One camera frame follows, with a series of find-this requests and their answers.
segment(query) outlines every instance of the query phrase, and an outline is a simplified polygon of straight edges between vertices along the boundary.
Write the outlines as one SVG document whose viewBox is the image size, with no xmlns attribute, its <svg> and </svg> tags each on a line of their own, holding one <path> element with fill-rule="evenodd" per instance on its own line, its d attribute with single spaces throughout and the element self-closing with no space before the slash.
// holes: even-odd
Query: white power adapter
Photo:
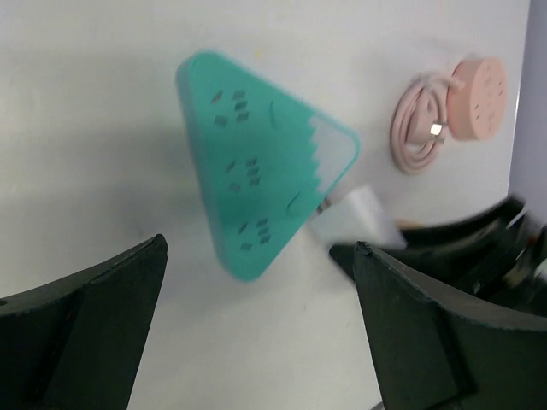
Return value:
<svg viewBox="0 0 547 410">
<path fill-rule="evenodd" d="M 326 246 L 366 241 L 404 249 L 406 241 L 396 221 L 384 210 L 367 185 L 357 188 L 309 221 L 312 232 Z"/>
</svg>

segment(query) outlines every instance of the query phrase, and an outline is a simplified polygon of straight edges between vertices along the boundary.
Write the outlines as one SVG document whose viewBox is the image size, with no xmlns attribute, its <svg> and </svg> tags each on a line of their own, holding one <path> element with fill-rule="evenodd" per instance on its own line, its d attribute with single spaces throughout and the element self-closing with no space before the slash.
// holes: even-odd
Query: pink cable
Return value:
<svg viewBox="0 0 547 410">
<path fill-rule="evenodd" d="M 424 171 L 435 160 L 440 150 L 435 139 L 426 141 L 420 149 L 409 147 L 409 125 L 416 113 L 432 116 L 434 122 L 447 123 L 446 97 L 439 86 L 462 87 L 461 81 L 443 74 L 431 74 L 411 85 L 397 105 L 397 111 L 391 123 L 391 152 L 397 166 L 405 173 L 417 174 Z"/>
</svg>

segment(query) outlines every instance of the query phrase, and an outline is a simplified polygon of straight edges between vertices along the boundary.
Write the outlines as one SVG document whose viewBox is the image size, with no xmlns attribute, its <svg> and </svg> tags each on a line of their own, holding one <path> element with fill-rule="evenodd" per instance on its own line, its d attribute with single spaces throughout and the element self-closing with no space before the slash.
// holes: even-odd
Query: pink charger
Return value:
<svg viewBox="0 0 547 410">
<path fill-rule="evenodd" d="M 421 173 L 449 131 L 462 141 L 492 138 L 506 105 L 507 78 L 497 58 L 464 60 L 452 76 L 422 77 L 397 105 L 391 123 L 393 160 L 404 173 Z"/>
</svg>

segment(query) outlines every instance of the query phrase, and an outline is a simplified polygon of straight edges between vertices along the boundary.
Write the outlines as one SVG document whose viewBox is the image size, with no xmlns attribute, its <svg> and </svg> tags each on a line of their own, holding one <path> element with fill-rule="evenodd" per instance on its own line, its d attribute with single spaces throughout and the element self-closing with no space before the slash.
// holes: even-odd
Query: cord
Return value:
<svg viewBox="0 0 547 410">
<path fill-rule="evenodd" d="M 412 84 L 397 105 L 391 123 L 391 153 L 401 171 L 417 174 L 424 171 L 435 160 L 444 141 L 447 124 L 446 98 L 440 86 L 463 87 L 454 77 L 441 73 L 429 74 Z M 437 125 L 438 134 L 432 134 Z M 421 148 L 409 143 L 422 144 Z"/>
</svg>

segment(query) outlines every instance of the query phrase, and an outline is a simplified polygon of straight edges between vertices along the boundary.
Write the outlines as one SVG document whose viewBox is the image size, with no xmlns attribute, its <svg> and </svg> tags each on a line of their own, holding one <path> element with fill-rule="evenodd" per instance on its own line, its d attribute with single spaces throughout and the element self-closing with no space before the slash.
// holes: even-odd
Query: white table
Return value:
<svg viewBox="0 0 547 410">
<path fill-rule="evenodd" d="M 469 14 L 472 9 L 477 14 Z M 162 232 L 168 271 L 132 410 L 366 409 L 379 401 L 354 288 L 301 230 L 241 284 L 216 262 L 174 87 L 201 48 L 238 58 L 357 129 L 397 217 L 439 222 L 507 192 L 525 0 L 0 2 L 0 296 Z M 488 143 L 432 170 L 391 164 L 392 111 L 418 72 L 500 56 L 509 109 Z"/>
</svg>

